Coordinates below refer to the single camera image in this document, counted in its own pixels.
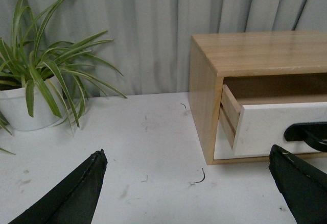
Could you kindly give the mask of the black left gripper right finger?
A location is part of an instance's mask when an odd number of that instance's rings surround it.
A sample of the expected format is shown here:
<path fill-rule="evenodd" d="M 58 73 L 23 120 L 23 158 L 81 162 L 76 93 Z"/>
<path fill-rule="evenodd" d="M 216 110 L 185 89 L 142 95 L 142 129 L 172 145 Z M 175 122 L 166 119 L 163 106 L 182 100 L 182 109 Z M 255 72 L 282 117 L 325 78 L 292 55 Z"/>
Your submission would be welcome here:
<path fill-rule="evenodd" d="M 326 223 L 326 173 L 276 144 L 269 170 L 297 223 Z"/>

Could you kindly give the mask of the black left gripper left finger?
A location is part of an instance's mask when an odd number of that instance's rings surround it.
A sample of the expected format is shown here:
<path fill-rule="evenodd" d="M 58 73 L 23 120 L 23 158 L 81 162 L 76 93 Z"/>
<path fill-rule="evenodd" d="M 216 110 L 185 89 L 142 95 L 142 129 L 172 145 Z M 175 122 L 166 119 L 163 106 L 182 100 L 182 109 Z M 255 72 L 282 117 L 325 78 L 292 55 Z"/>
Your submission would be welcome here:
<path fill-rule="evenodd" d="M 104 151 L 94 152 L 10 223 L 91 223 L 106 167 Z"/>

